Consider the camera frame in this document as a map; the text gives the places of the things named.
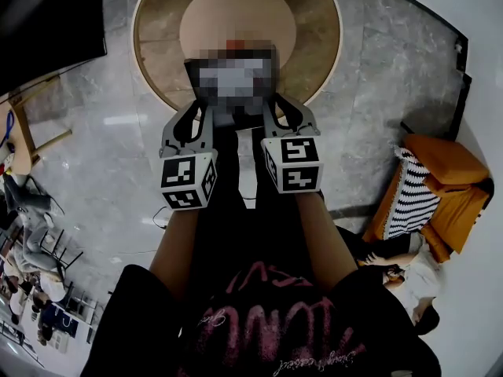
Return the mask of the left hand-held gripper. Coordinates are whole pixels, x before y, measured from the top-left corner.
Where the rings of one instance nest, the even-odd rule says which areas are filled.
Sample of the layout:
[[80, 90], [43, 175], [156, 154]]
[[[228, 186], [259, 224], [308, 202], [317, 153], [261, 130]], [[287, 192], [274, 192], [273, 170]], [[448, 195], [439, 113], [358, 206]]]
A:
[[207, 207], [218, 177], [218, 151], [212, 148], [212, 107], [206, 107], [200, 121], [200, 147], [209, 150], [195, 152], [190, 148], [183, 148], [194, 141], [199, 133], [199, 127], [194, 126], [199, 110], [199, 102], [193, 101], [177, 111], [163, 128], [162, 147], [159, 151], [162, 162], [160, 191], [173, 211]]

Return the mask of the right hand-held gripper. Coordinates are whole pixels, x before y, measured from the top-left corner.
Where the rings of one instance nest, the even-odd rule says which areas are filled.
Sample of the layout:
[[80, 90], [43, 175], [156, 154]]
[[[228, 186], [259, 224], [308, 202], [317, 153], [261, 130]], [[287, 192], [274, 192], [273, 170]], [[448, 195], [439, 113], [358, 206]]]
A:
[[277, 119], [274, 107], [263, 105], [265, 137], [261, 147], [266, 168], [280, 194], [319, 192], [324, 163], [318, 151], [319, 137], [278, 137], [283, 135], [319, 135], [313, 112], [303, 103], [280, 93], [274, 94], [275, 107], [283, 116]]

